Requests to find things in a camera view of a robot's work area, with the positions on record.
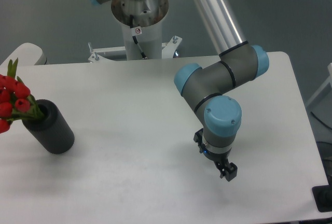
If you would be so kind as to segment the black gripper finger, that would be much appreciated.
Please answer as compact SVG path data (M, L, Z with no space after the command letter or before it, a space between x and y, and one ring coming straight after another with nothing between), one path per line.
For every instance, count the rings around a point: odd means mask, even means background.
M205 145L203 143L203 129L200 129L194 134L193 141L199 147L199 153L205 152Z
M220 179L231 181L237 176L238 167L234 163L228 161L214 162L216 168L220 172Z

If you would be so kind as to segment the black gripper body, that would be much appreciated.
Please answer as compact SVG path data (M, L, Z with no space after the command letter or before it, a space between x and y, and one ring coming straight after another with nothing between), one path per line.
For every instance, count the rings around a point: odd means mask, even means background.
M202 145L202 153L206 158L224 166L229 165L228 157L230 151L231 151L230 146L219 148L219 147Z

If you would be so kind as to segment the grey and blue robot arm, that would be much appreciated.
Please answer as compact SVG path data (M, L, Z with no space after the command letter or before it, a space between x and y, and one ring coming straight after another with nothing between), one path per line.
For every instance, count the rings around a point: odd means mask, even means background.
M161 59L172 56L174 48L162 45L161 22L168 0L90 0L111 3L114 18L122 27L127 60ZM237 166L228 161L242 110L227 92L263 75L269 58L262 47L248 44L237 27L226 0L194 0L218 52L219 61L202 68L196 63L178 70L174 84L202 124L194 141L200 152L212 160L222 178L232 180Z

